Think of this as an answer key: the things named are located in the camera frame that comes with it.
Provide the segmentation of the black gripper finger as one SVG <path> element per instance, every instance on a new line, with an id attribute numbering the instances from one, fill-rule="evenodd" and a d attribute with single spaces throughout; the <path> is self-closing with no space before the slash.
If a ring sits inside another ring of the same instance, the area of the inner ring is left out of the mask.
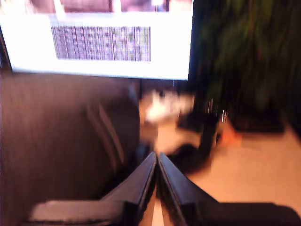
<path id="1" fill-rule="evenodd" d="M 155 186 L 157 157 L 150 153 L 118 186 L 99 200 L 53 200 L 37 204 L 24 226 L 137 226 Z"/>
<path id="2" fill-rule="evenodd" d="M 176 226 L 299 226 L 288 206 L 272 202 L 219 202 L 161 153 L 158 157 L 161 199 Z"/>

